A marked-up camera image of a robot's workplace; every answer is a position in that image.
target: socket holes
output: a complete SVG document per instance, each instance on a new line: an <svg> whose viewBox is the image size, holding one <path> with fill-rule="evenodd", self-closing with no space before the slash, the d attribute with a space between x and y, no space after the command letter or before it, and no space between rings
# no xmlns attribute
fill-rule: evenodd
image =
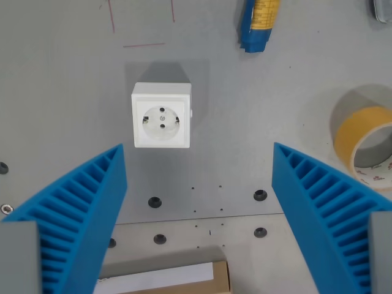
<svg viewBox="0 0 392 294"><path fill-rule="evenodd" d="M0 175L5 175L6 173L8 173L8 165L0 162Z"/></svg>
<svg viewBox="0 0 392 294"><path fill-rule="evenodd" d="M162 235L162 234L155 235L155 237L154 237L154 242L155 242L155 244L158 244L158 245L165 244L166 240L167 239L166 239L165 235Z"/></svg>
<svg viewBox="0 0 392 294"><path fill-rule="evenodd" d="M113 238L110 238L108 248L114 248L114 247L116 247L116 245L117 245L116 240L114 240Z"/></svg>
<svg viewBox="0 0 392 294"><path fill-rule="evenodd" d="M149 207L152 207L152 208L160 208L160 206L162 205L162 200L158 197L151 197L148 200L148 205L149 205Z"/></svg>
<svg viewBox="0 0 392 294"><path fill-rule="evenodd" d="M264 190L257 190L254 194L253 194L253 198L256 201L264 201L267 198L267 192L265 192Z"/></svg>
<svg viewBox="0 0 392 294"><path fill-rule="evenodd" d="M267 230L265 228L257 228L254 235L256 238L264 238L267 235Z"/></svg>

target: power socket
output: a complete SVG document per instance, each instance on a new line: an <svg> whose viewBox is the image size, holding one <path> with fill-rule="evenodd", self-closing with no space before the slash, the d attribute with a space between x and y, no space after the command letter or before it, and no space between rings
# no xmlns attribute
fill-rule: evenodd
<svg viewBox="0 0 392 294"><path fill-rule="evenodd" d="M189 148L190 83L136 83L132 91L138 148Z"/></svg>

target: screw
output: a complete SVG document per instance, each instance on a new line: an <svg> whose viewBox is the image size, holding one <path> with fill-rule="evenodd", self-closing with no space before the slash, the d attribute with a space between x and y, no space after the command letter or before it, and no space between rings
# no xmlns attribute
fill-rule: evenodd
<svg viewBox="0 0 392 294"><path fill-rule="evenodd" d="M13 211L13 207L10 206L9 204L3 204L3 205L0 207L0 210L1 210L1 212L4 213L4 214L10 214L10 213Z"/></svg>

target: yellow tape roll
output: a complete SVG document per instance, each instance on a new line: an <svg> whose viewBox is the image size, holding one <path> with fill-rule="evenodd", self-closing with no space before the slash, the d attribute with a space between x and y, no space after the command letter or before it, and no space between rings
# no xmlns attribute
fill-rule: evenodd
<svg viewBox="0 0 392 294"><path fill-rule="evenodd" d="M375 190L392 190L392 156L373 167L354 167L355 153L368 136L392 126L392 111L383 107L364 108L346 119L337 130L334 148L354 177Z"/></svg>

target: small hole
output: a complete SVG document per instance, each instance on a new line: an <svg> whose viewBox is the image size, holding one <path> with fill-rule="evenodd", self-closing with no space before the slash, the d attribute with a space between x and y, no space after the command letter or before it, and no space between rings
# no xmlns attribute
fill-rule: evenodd
<svg viewBox="0 0 392 294"><path fill-rule="evenodd" d="M13 211L13 207L9 204L3 204L1 205L0 210L4 214L10 214Z"/></svg>
<svg viewBox="0 0 392 294"><path fill-rule="evenodd" d="M116 245L117 245L116 240L114 240L113 238L110 238L108 248L113 248L113 247L115 247Z"/></svg>
<svg viewBox="0 0 392 294"><path fill-rule="evenodd" d="M264 201L267 198L267 192L265 192L264 190L257 190L254 194L253 194L253 198L256 201Z"/></svg>
<svg viewBox="0 0 392 294"><path fill-rule="evenodd" d="M0 162L0 175L5 175L6 173L8 173L8 165Z"/></svg>
<svg viewBox="0 0 392 294"><path fill-rule="evenodd" d="M158 235L155 235L155 237L154 237L154 242L155 242L155 244L158 244L158 245L165 244L166 240L167 239L166 239L165 235L158 234Z"/></svg>
<svg viewBox="0 0 392 294"><path fill-rule="evenodd" d="M267 235L267 230L265 228L257 228L254 235L256 238L263 238Z"/></svg>
<svg viewBox="0 0 392 294"><path fill-rule="evenodd" d="M148 200L148 205L152 208L159 208L162 205L162 200L158 197L151 197Z"/></svg>

